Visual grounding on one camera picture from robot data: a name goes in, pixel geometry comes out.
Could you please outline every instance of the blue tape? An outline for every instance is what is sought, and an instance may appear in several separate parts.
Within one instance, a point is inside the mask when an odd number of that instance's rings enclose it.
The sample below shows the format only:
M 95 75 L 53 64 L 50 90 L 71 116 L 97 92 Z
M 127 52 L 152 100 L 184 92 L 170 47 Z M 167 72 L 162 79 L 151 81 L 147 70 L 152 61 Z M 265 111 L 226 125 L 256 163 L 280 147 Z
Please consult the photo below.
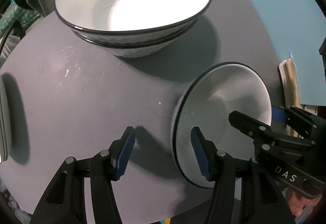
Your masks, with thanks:
M 287 114 L 283 110 L 272 107 L 272 120 L 278 122 L 286 122 L 286 119 Z

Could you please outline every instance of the blue gripper pad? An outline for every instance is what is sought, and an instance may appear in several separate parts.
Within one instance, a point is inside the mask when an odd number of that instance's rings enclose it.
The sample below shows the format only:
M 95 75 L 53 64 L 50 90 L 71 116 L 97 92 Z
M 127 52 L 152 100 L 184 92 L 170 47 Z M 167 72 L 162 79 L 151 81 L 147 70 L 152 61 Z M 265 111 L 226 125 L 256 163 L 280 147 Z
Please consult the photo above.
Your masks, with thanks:
M 116 157 L 116 171 L 115 176 L 119 180 L 122 175 L 126 172 L 128 161 L 131 155 L 131 151 L 135 145 L 136 141 L 136 131 L 133 127 L 127 127 L 125 130 L 121 141 L 124 141 L 121 147 L 120 154 Z
M 272 120 L 286 122 L 287 114 L 282 109 L 272 107 Z
M 194 149 L 196 155 L 200 172 L 202 176 L 204 176 L 208 181 L 211 178 L 211 174 L 209 172 L 208 157 L 205 153 L 204 146 L 203 146 L 203 140 L 205 141 L 205 139 L 198 127 L 194 127 L 191 130 L 190 139 L 191 139 L 192 148 Z

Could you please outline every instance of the light blue wall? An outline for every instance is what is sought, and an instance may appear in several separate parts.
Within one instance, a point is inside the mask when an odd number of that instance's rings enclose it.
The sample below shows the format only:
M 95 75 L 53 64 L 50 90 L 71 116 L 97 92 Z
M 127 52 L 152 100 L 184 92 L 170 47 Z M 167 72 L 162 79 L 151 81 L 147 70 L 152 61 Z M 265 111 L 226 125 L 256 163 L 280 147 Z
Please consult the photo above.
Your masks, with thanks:
M 293 57 L 302 104 L 326 105 L 319 48 L 326 19 L 314 0 L 250 0 L 269 33 L 279 61 Z

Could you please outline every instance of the green fabric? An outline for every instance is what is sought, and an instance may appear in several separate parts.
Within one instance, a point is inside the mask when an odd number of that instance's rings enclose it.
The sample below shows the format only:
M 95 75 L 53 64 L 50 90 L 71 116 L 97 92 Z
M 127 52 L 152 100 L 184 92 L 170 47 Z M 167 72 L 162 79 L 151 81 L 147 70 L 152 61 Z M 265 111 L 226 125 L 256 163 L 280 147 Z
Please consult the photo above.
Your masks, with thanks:
M 12 1 L 0 19 L 0 38 L 3 37 L 4 33 L 14 21 L 18 20 L 26 30 L 40 17 L 41 15 L 38 12 L 23 9 Z

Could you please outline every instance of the table surface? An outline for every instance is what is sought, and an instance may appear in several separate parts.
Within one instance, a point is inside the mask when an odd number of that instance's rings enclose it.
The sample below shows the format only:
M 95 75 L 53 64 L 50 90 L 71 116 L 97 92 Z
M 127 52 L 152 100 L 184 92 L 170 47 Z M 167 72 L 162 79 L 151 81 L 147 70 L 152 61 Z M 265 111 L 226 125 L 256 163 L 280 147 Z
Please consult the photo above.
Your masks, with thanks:
M 92 157 L 131 125 L 136 144 L 126 174 L 113 183 L 123 223 L 151 223 L 196 207 L 212 191 L 189 184 L 178 172 L 171 117 L 190 83 L 225 61 L 252 67 L 264 80 L 272 105 L 283 104 L 278 59 L 249 0 L 213 0 L 185 35 L 133 59 L 82 41 L 50 14 L 0 70 L 13 137 L 0 177 L 22 210 L 33 213 L 66 157 Z M 85 199 L 91 224 L 89 180 Z

